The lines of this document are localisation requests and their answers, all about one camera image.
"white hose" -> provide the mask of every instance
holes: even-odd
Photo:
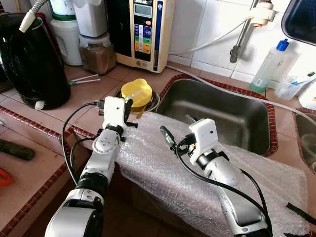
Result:
[[[213,43],[215,43],[216,41],[220,40],[221,38],[225,37],[226,35],[230,34],[232,31],[234,31],[235,29],[237,29],[240,25],[242,25],[244,22],[246,21],[246,19],[244,19],[242,22],[238,23],[238,25],[234,26],[231,30],[229,30],[228,32],[221,34],[220,36],[212,39],[211,41],[204,43],[202,45],[199,45],[197,47],[191,48],[191,49],[186,49],[186,50],[181,50],[181,51],[174,51],[174,52],[169,52],[169,54],[181,54],[181,53],[189,53],[189,52],[193,52],[193,51],[197,51],[201,48],[207,47]]]
[[[178,71],[178,72],[187,74],[187,75],[189,75],[189,76],[191,76],[191,77],[197,79],[198,81],[201,81],[201,82],[203,82],[203,83],[205,83],[205,84],[207,84],[207,85],[209,85],[209,86],[212,86],[212,87],[214,87],[214,88],[216,88],[216,89],[218,89],[218,90],[220,90],[220,91],[226,92],[226,93],[228,93],[228,94],[236,95],[236,96],[243,97],[243,98],[250,99],[250,100],[260,101],[260,102],[267,103],[267,104],[271,104],[271,105],[274,105],[274,106],[277,106],[277,107],[280,107],[280,108],[283,108],[283,109],[286,109],[286,110],[290,110],[290,111],[292,111],[292,112],[294,112],[294,113],[296,113],[296,114],[299,114],[299,115],[301,115],[302,117],[306,118],[309,122],[311,122],[313,125],[316,126],[316,122],[315,122],[311,117],[307,116],[307,115],[304,114],[303,112],[301,112],[301,111],[299,111],[299,110],[296,110],[296,109],[294,109],[294,108],[292,108],[292,107],[289,107],[289,106],[286,106],[286,105],[283,105],[283,104],[279,104],[279,103],[276,103],[276,102],[272,102],[272,101],[269,101],[269,100],[259,99],[259,98],[252,97],[252,96],[249,96],[249,95],[244,95],[244,94],[240,94],[240,93],[237,93],[237,92],[233,92],[233,91],[230,91],[230,90],[221,88],[221,87],[219,87],[219,86],[215,86],[215,85],[213,85],[212,83],[209,83],[209,82],[203,80],[202,78],[199,78],[198,76],[193,75],[193,74],[191,74],[191,73],[189,73],[189,72],[186,72],[186,71],[184,71],[184,70],[181,70],[181,69],[179,69],[179,68],[175,68],[175,67],[169,66],[169,65],[167,65],[166,67],[167,67],[167,68],[170,68],[170,69],[173,69],[173,70],[176,70],[176,71]]]

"stainless steel sink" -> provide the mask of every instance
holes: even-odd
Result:
[[[157,113],[187,124],[193,119],[213,119],[220,142],[259,155],[270,147],[268,109],[264,103],[227,94],[199,81],[175,81]]]
[[[312,115],[312,114],[307,114],[309,117],[311,117],[314,121],[316,121],[316,115]],[[298,130],[298,134],[301,140],[301,147],[302,147],[302,155],[303,158],[306,162],[306,164],[311,168],[312,164],[314,162],[316,162],[316,158],[315,156],[313,156],[311,154],[311,150],[314,153],[316,150],[316,144],[314,144],[313,146],[309,147],[310,151],[308,151],[308,148],[302,145],[302,139],[304,135],[307,134],[316,134],[316,128],[313,124],[311,124],[310,122],[308,122],[305,118],[303,118],[301,115],[296,115],[296,124],[297,124],[297,130]]]

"dish soap bottle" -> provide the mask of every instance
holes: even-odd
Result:
[[[284,78],[289,70],[284,63],[288,47],[287,39],[281,40],[276,48],[271,48],[257,74],[250,84],[250,89],[255,92],[263,92],[269,85],[269,81]]]

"second sink basin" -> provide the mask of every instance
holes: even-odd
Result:
[[[199,81],[175,81],[157,113],[187,124],[193,119],[213,119],[221,143],[259,155],[270,147],[268,109],[264,103],[227,94]]]

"jar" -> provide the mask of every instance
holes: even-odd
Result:
[[[84,69],[104,74],[116,65],[110,36],[105,33],[97,38],[79,36],[79,52]]]

